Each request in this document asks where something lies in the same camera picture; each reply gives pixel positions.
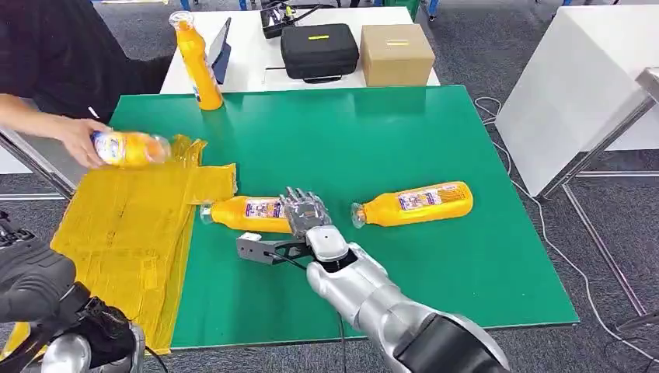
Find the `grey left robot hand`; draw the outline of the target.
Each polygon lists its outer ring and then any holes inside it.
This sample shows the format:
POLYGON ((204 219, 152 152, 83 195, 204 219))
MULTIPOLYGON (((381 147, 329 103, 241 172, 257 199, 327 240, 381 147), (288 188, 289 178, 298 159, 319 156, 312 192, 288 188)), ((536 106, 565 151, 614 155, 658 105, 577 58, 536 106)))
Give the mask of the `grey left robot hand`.
POLYGON ((75 265, 1 212, 1 322, 36 322, 58 312, 75 265))

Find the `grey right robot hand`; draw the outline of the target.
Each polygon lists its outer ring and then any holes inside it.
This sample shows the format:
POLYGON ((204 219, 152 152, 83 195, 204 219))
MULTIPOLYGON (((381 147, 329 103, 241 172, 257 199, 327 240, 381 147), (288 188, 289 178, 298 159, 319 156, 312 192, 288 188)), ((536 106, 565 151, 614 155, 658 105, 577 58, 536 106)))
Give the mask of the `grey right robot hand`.
POLYGON ((335 262, 348 254, 347 242, 317 195, 287 186, 280 202, 293 236, 303 239, 318 261, 335 262))

